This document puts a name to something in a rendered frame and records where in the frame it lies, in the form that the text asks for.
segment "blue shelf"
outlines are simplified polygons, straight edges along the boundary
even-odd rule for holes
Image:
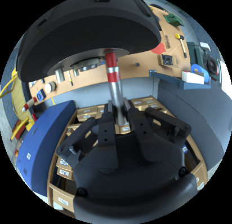
[[[209,85],[208,83],[204,83],[203,85],[187,83],[187,82],[184,82],[180,78],[168,76],[166,74],[157,73],[155,70],[150,70],[149,71],[149,76],[160,78],[161,80],[165,80],[165,81],[167,81],[167,82],[169,82],[171,84],[174,84],[174,85],[176,85],[176,86],[178,86],[178,87],[180,87],[181,89],[184,89],[184,90],[189,90],[189,89],[211,89],[211,85]]]

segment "floor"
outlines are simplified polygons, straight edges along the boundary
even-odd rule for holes
[[[201,25],[199,23],[197,23],[190,15],[188,15],[187,13],[180,14],[174,6],[172,6],[171,4],[165,4],[168,2],[165,0],[144,0],[144,1],[148,5],[151,3],[155,3],[157,5],[160,5],[164,8],[166,8],[168,11],[170,11],[170,12],[174,13],[175,15],[177,15],[178,17],[180,17],[183,20],[184,25],[185,25],[184,27],[181,27],[181,29],[184,33],[186,41],[194,41],[196,44],[199,44],[200,42],[208,43],[208,45],[210,46],[210,49],[211,49],[211,52],[210,52],[211,57],[213,57],[215,59],[220,59],[222,62],[224,62],[222,55],[219,52],[219,50],[218,50],[216,44],[214,43],[214,41],[212,40],[212,38],[204,30],[204,28],[201,27]],[[11,72],[13,71],[13,69],[15,67],[16,55],[17,55],[17,52],[19,49],[19,44],[20,44],[21,39],[19,40],[19,42],[15,46],[13,52],[11,53],[11,55],[7,61],[7,64],[6,64],[4,73],[3,73],[3,77],[1,80],[1,89],[4,88],[6,83],[8,83],[9,80],[11,79]],[[150,79],[150,81],[148,81],[148,83],[153,83],[153,85],[157,84],[158,81],[154,81],[154,80],[152,81]],[[105,84],[105,83],[99,84],[98,89],[100,89],[101,91],[106,91],[106,93],[107,93],[108,90],[107,89],[105,90],[106,85],[107,84]],[[84,102],[78,103],[78,100],[75,100],[74,102],[75,102],[76,107],[81,107],[81,106],[86,107],[86,106],[94,106],[96,104],[104,104],[105,103],[104,97],[107,97],[109,94],[105,94],[105,96],[103,95],[102,99],[100,99],[100,100],[99,99],[94,100],[94,97],[96,97],[96,96],[93,94],[93,91],[95,89],[96,89],[96,87],[94,87],[94,86],[89,86],[87,88],[79,89],[78,92],[79,93],[81,92],[81,94],[83,95],[82,100],[84,100]],[[67,100],[74,99],[76,94],[77,94],[77,91],[71,91],[71,92],[68,92],[65,94],[61,94],[61,95],[54,98],[54,102],[55,102],[55,104],[58,104],[58,103],[61,103],[61,102],[67,101]],[[137,97],[144,97],[144,96],[142,93],[140,93],[140,94],[137,94]],[[52,106],[52,105],[53,105],[52,101],[48,100],[48,101],[42,103],[41,105],[36,106],[36,109],[39,111],[36,114],[37,117],[39,117],[45,109],[47,109],[49,106]],[[21,143],[19,141],[17,141],[15,138],[11,142],[10,138],[12,135],[12,128],[16,122],[17,122],[17,116],[15,115],[15,113],[13,111],[11,94],[8,94],[0,100],[0,130],[1,130],[2,140],[3,140],[3,143],[5,145],[7,155],[9,157],[11,163],[13,164],[15,170],[16,170],[16,159],[17,158],[14,155],[14,152],[15,152],[15,148],[19,148]],[[214,175],[220,162],[218,162],[218,164],[215,165],[214,168],[212,168],[210,171],[208,171],[208,179],[209,180]],[[43,200],[45,203],[48,204],[46,197],[41,196],[39,194],[36,194],[36,195],[41,200]],[[54,205],[55,209],[63,209],[61,206],[59,206],[56,203],[54,203],[53,205]]]

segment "wooden table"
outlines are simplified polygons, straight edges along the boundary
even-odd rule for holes
[[[166,67],[158,64],[158,56],[152,51],[146,51],[133,55],[126,55],[118,58],[118,67],[120,69],[121,79],[126,78],[138,78],[138,77],[149,77],[149,70],[156,70],[156,72],[161,74],[166,74],[172,77],[182,77],[182,71],[191,72],[191,64],[190,64],[190,56],[188,51],[188,46],[185,40],[183,40],[183,44],[185,47],[185,51],[187,54],[187,59],[184,57],[184,52],[181,46],[181,42],[179,39],[175,37],[175,33],[184,36],[180,27],[174,27],[173,25],[167,23],[164,16],[167,16],[168,13],[152,7],[153,13],[157,15],[160,19],[160,25],[163,31],[160,31],[160,35],[162,37],[161,43],[163,44],[165,51],[162,54],[175,56],[176,57],[176,67]],[[166,47],[165,37],[168,36],[170,49]],[[56,76],[48,76],[44,78],[45,83],[43,84],[41,80],[38,80],[36,84],[30,88],[30,93],[32,97],[36,97],[36,93],[38,90],[43,89],[45,92],[45,84],[51,81],[54,81],[57,85],[55,91],[46,94],[46,98],[41,102],[36,102],[35,105],[44,102],[45,100],[51,99],[52,97],[58,96],[60,94],[66,93],[71,90],[78,89],[80,87],[90,86],[94,84],[99,84],[103,82],[107,82],[108,78],[106,75],[105,64],[98,66],[95,69],[80,72],[79,76],[74,77],[73,70],[70,71],[70,76],[73,81],[73,86],[68,79],[67,72],[64,72],[65,81],[57,84]]]

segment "hammer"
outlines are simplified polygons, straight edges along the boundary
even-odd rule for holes
[[[182,42],[182,40],[184,40],[185,38],[182,35],[179,35],[178,33],[175,34],[175,37],[180,40],[180,42],[182,44],[183,51],[184,51],[185,59],[187,59],[187,54],[185,52],[185,47],[184,47],[184,44]]]

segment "red paper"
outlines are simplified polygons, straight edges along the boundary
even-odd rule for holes
[[[156,48],[151,50],[153,53],[161,55],[163,52],[166,52],[164,46],[162,43],[160,43]]]

